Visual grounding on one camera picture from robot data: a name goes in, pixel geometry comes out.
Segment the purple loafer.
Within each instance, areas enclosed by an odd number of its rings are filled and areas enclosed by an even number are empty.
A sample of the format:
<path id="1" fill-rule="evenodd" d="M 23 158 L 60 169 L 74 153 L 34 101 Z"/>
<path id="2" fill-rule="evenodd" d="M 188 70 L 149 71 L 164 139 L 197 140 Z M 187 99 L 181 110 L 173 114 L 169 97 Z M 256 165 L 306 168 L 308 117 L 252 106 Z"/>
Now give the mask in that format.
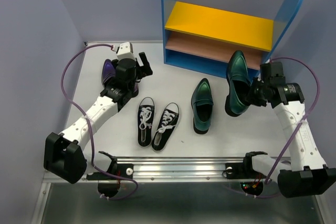
<path id="1" fill-rule="evenodd" d="M 106 59 L 102 67 L 101 83 L 104 88 L 112 88 L 116 78 L 116 67 L 118 66 L 118 59 Z"/>

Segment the green loafer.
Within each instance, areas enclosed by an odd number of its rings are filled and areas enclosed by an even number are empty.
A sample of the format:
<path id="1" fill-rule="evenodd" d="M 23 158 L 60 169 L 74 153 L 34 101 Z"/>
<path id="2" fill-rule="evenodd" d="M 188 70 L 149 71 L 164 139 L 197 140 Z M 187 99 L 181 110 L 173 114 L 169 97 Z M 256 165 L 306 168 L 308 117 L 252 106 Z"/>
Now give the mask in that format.
<path id="1" fill-rule="evenodd" d="M 197 134 L 208 132 L 213 115 L 213 105 L 210 83 L 207 78 L 203 78 L 196 86 L 191 98 L 193 129 Z"/>
<path id="2" fill-rule="evenodd" d="M 247 62 L 241 50 L 235 51 L 230 58 L 226 69 L 226 80 L 229 94 L 225 101 L 225 111 L 229 116 L 238 117 L 250 106 L 247 95 L 251 87 Z"/>

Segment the black sneaker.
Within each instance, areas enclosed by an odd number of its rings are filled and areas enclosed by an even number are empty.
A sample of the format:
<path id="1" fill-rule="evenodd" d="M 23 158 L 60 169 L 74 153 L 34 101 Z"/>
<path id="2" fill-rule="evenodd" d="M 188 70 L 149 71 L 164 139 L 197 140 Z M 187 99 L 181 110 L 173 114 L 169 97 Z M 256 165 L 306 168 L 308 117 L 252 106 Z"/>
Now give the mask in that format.
<path id="1" fill-rule="evenodd" d="M 162 112 L 158 127 L 154 133 L 151 146 L 154 151 L 162 151 L 175 128 L 178 125 L 180 118 L 180 108 L 177 103 L 169 103 Z"/>
<path id="2" fill-rule="evenodd" d="M 138 120 L 138 144 L 148 147 L 152 142 L 152 129 L 155 116 L 155 103 L 151 97 L 145 97 L 139 104 Z"/>

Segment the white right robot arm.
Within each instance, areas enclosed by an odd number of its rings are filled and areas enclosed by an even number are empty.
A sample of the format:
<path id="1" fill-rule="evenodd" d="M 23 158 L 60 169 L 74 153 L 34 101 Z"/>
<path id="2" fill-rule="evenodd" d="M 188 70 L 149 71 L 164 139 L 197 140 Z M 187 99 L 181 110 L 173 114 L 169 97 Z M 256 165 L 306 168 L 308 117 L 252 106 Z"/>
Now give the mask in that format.
<path id="1" fill-rule="evenodd" d="M 286 198 L 321 195 L 335 183 L 335 169 L 327 166 L 313 139 L 302 89 L 286 82 L 281 62 L 260 66 L 260 78 L 253 79 L 247 100 L 255 106 L 271 105 L 287 138 L 282 151 L 289 151 L 290 164 L 264 152 L 250 152 L 241 165 L 244 175 L 265 175 Z"/>

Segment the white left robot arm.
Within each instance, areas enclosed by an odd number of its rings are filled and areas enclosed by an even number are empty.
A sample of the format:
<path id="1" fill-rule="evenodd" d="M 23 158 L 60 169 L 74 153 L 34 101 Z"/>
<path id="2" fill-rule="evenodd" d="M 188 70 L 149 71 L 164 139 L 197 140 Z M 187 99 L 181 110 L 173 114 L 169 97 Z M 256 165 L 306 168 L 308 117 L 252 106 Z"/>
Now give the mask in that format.
<path id="1" fill-rule="evenodd" d="M 104 123 L 121 111 L 130 99 L 139 93 L 138 83 L 153 71 L 144 52 L 137 58 L 105 60 L 102 85 L 94 104 L 75 123 L 60 133 L 50 133 L 45 142 L 44 168 L 67 182 L 74 184 L 89 169 L 89 158 L 83 150 Z"/>

